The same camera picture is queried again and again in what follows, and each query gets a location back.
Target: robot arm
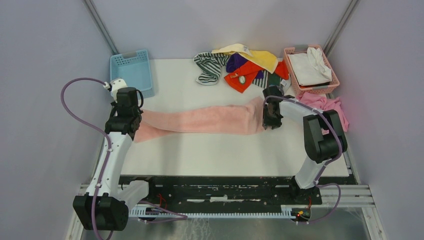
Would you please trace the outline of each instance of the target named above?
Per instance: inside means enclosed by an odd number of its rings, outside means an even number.
[[[108,149],[107,144],[103,147],[94,177],[86,193],[75,196],[73,208],[86,230],[93,230],[92,213],[94,213],[98,230],[122,231],[127,225],[129,210],[149,194],[148,183],[140,180],[132,181],[129,187],[118,192],[124,159],[142,120],[140,107],[143,104],[143,96],[139,90],[127,87],[121,78],[112,81],[111,87],[106,88],[111,91],[115,100],[105,125],[105,132],[111,140],[111,148]],[[141,105],[138,105],[138,93],[141,96]],[[266,88],[263,94],[265,97],[283,97],[283,93],[276,86]],[[335,130],[342,143],[342,151],[346,151],[346,138],[337,112],[323,111],[322,114]],[[282,125],[283,117],[303,124],[307,157],[300,171],[292,178],[291,186],[294,197],[307,195],[308,190],[315,188],[314,180],[323,166],[339,153],[338,144],[332,134],[322,133],[322,129],[329,128],[315,112],[287,100],[269,98],[264,104],[263,127],[278,128]],[[110,152],[109,159],[104,167],[108,152]]]
[[[263,91],[265,97],[278,96],[283,97],[283,93],[276,86],[270,86]],[[320,175],[323,166],[339,153],[339,146],[331,133],[323,134],[323,130],[329,130],[324,120],[314,111],[307,109],[299,104],[292,96],[285,96],[291,101],[269,98],[263,109],[263,127],[266,129],[278,128],[282,125],[281,119],[289,119],[303,125],[304,147],[306,159],[303,162],[300,171],[292,179],[292,188],[295,196],[302,195],[305,190],[315,187],[314,182]],[[328,120],[334,129],[339,141],[341,142],[342,152],[347,150],[345,133],[338,113],[335,110],[318,110]]]
[[[149,185],[145,181],[133,181],[129,186],[118,192],[118,182],[124,164],[125,156],[130,148],[135,133],[142,120],[138,91],[127,87],[125,81],[117,78],[109,88],[115,102],[105,132],[111,140],[111,148],[103,146],[93,179],[85,195],[75,196],[73,208],[86,230],[93,230],[92,202],[98,188],[95,203],[95,221],[98,230],[122,231],[128,222],[129,210],[149,194]],[[109,153],[107,165],[104,167],[106,155]]]

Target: plastic basket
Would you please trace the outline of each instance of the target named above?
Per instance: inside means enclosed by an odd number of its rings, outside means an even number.
[[[155,95],[147,50],[111,56],[110,80],[116,78],[122,78],[128,87],[140,90],[144,98]]]
[[[294,93],[296,95],[299,95],[303,92],[309,92],[312,94],[329,94],[331,93],[337,86],[340,85],[339,80],[336,77],[336,74],[333,71],[333,68],[331,67],[326,55],[324,52],[322,53],[322,57],[324,58],[324,63],[327,67],[331,69],[331,82],[329,85],[326,86],[312,86],[312,87],[305,87],[301,88],[298,83],[298,79],[296,78],[295,72],[293,71],[292,64],[290,62],[288,54],[298,54],[298,53],[306,53],[308,48],[315,48],[315,49],[321,49],[323,50],[320,45],[304,45],[300,47],[286,47],[284,48],[284,61],[287,65],[288,73],[291,77],[291,85],[293,86]]]

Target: blue plastic basket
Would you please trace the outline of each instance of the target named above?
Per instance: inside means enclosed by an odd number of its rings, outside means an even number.
[[[111,56],[110,81],[116,78],[122,78],[128,87],[140,90],[144,98],[155,95],[147,50]]]

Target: red wire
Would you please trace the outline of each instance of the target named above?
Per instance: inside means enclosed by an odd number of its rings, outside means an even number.
[[[159,207],[162,207],[162,195],[159,193],[157,197],[159,197]]]
[[[165,198],[162,197],[162,194],[159,193],[157,196],[160,198],[159,207],[162,207],[162,200],[163,200],[163,202],[165,203],[164,209],[167,209],[168,204],[167,204],[167,201],[165,200]]]
[[[312,206],[312,199],[311,199],[311,197],[309,197],[309,205],[307,206],[307,209],[310,209],[311,206]]]

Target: pile of clothes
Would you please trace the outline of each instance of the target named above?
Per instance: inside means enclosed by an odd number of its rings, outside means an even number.
[[[251,84],[264,89],[270,85],[281,86],[284,91],[291,84],[284,61],[279,61],[268,51],[249,50],[239,43],[199,53],[193,60],[203,71],[196,79],[202,85],[217,84],[222,67],[229,73],[224,77],[225,81],[240,93]]]
[[[332,70],[324,63],[320,49],[309,47],[306,53],[289,54],[291,67],[300,88],[329,85]],[[236,43],[212,52],[202,52],[194,57],[194,62],[203,70],[196,82],[202,85],[215,85],[221,77],[221,68],[225,67],[228,75],[225,81],[233,89],[243,93],[251,84],[261,88],[271,85],[282,87],[287,92],[291,79],[286,63],[268,51],[249,50],[247,46]],[[311,107],[336,110],[345,132],[349,122],[341,108],[340,99],[327,99],[325,96],[305,92],[297,99]]]

